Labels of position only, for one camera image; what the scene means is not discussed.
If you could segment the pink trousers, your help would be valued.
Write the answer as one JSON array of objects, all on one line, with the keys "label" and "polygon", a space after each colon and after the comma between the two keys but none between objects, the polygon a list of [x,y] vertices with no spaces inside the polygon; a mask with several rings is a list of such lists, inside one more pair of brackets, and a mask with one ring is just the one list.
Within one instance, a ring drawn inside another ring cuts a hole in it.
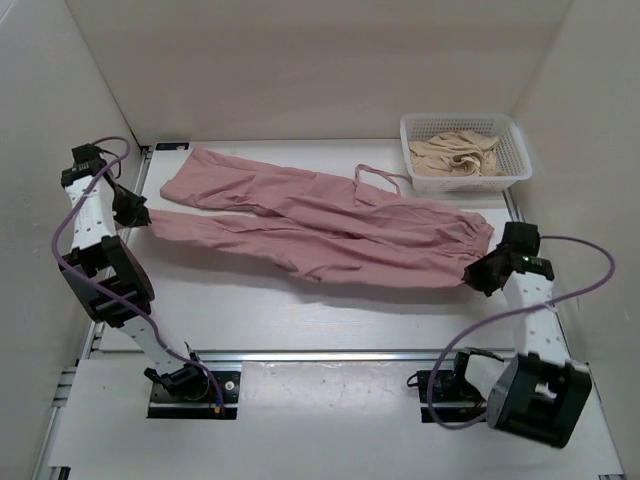
[{"label": "pink trousers", "polygon": [[194,149],[152,209],[159,239],[266,260],[318,283],[451,288],[494,233],[480,214],[351,178]]}]

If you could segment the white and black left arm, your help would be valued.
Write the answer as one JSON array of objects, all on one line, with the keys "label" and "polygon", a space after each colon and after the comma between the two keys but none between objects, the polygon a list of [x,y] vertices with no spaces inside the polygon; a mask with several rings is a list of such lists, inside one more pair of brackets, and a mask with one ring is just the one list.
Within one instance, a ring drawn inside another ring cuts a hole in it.
[{"label": "white and black left arm", "polygon": [[179,353],[162,337],[150,318],[151,281],[117,233],[117,225],[150,224],[146,198],[98,168],[66,169],[61,186],[72,205],[73,241],[69,253],[53,252],[86,313],[132,339],[152,363],[145,376],[169,395],[190,402],[207,397],[215,388],[211,374],[195,353]]}]

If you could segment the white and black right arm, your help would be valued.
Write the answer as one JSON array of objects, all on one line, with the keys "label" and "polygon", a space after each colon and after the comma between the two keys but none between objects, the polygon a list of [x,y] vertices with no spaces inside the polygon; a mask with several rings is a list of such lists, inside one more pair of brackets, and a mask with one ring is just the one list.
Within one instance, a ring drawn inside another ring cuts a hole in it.
[{"label": "white and black right arm", "polygon": [[460,399],[480,393],[494,430],[564,448],[591,394],[587,368],[571,360],[551,307],[554,273],[548,260],[499,247],[467,267],[465,282],[489,296],[503,291],[516,310],[511,360],[468,350],[449,375]]}]

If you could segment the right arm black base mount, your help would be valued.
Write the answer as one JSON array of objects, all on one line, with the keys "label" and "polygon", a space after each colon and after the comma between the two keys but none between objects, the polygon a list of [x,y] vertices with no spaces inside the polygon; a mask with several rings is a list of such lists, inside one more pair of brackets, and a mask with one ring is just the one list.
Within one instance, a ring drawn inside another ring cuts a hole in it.
[{"label": "right arm black base mount", "polygon": [[[418,392],[423,424],[434,423],[427,406],[427,384],[431,373],[431,370],[418,370],[406,380],[406,386]],[[433,388],[433,405],[436,414],[444,423],[462,424],[486,413],[486,400],[452,370],[437,373]]]}]

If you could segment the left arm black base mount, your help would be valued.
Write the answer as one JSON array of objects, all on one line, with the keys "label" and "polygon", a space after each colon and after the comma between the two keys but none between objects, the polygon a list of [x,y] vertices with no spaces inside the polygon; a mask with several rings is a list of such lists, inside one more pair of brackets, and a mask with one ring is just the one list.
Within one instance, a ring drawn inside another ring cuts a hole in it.
[{"label": "left arm black base mount", "polygon": [[146,368],[152,382],[147,407],[149,419],[235,420],[241,387],[240,371],[213,371],[213,383],[199,368],[187,365],[159,375]]}]

